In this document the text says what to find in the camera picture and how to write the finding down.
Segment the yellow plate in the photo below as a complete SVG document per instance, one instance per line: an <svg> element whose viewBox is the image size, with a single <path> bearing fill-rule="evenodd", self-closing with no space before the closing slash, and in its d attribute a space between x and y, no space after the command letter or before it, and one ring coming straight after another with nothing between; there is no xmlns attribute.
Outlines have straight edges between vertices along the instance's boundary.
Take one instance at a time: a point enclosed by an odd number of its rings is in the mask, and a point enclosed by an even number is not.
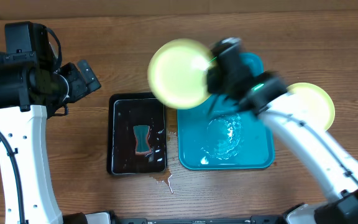
<svg viewBox="0 0 358 224"><path fill-rule="evenodd" d="M206 76L214 66L210 49L191 39L176 39L150 60L147 79L154 96L169 108L186 110L206 101Z"/></svg>
<svg viewBox="0 0 358 224"><path fill-rule="evenodd" d="M312 83L294 83L287 90L306 101L311 117L327 131L334 122L336 110L331 97L319 86Z"/></svg>

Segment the orange green scrub sponge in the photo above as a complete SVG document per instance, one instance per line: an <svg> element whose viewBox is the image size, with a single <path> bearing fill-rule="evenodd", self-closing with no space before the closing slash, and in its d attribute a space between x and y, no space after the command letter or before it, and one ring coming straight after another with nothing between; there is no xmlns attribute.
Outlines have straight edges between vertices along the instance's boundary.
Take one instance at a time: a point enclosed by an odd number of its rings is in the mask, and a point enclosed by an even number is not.
<svg viewBox="0 0 358 224"><path fill-rule="evenodd" d="M135 154L137 156L146 156L152 152L149 144L150 126L137 125L133 127L135 136Z"/></svg>

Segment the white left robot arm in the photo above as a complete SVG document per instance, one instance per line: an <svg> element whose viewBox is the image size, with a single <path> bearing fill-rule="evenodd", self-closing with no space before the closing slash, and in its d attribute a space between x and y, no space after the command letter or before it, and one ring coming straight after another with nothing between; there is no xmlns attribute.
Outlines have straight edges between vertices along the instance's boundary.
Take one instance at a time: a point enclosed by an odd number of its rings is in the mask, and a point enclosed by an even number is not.
<svg viewBox="0 0 358 224"><path fill-rule="evenodd" d="M0 169L6 223L111 223L110 212L63 215L53 192L46 122L101 84L85 60L51 72L33 60L0 65Z"/></svg>

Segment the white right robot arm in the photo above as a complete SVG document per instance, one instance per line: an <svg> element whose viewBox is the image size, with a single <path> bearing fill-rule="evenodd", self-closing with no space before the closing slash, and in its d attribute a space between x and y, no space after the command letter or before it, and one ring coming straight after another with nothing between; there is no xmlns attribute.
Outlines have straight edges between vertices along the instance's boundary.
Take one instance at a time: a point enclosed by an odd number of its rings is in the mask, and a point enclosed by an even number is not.
<svg viewBox="0 0 358 224"><path fill-rule="evenodd" d="M238 44L212 49L208 91L235 100L238 112L253 112L311 172L326 198L287 211L284 223L358 223L358 161L313 124L301 99L288 92L278 75L253 76L240 53Z"/></svg>

